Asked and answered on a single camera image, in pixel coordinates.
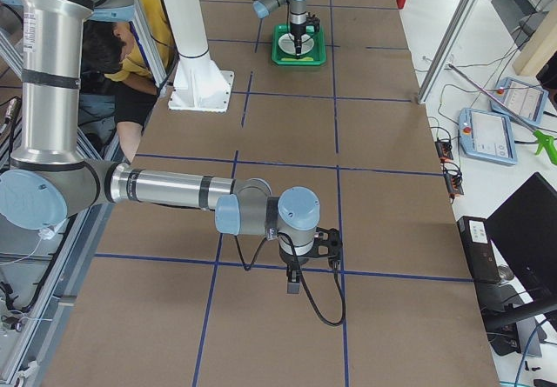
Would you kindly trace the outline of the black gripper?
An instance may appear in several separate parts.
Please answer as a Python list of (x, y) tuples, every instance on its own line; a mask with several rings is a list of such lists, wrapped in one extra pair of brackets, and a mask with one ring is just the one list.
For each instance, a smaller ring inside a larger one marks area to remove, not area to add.
[(305, 34), (306, 26), (305, 23), (290, 23), (290, 34), (294, 39), (294, 50), (295, 50), (295, 57), (301, 57), (302, 51), (302, 38)]
[(312, 258), (315, 258), (318, 251), (311, 248), (304, 254), (294, 256), (289, 250), (285, 250), (282, 246), (280, 246), (278, 252), (281, 260), (287, 265), (286, 293), (290, 295), (299, 294), (302, 279), (301, 266), (308, 263)]

